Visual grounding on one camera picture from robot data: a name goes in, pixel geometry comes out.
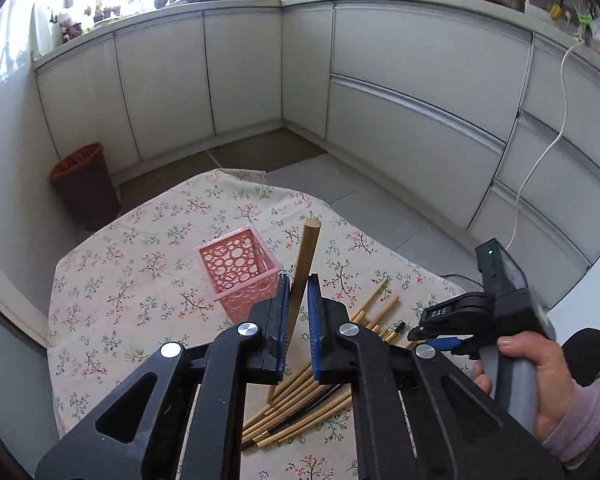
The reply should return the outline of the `pink sleeve forearm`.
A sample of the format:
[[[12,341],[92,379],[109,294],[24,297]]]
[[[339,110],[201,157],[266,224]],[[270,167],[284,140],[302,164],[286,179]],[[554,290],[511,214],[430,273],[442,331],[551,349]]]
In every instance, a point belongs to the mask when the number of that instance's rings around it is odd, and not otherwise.
[[[543,446],[568,468],[577,468],[600,442],[600,372],[591,385],[573,382],[569,411]]]

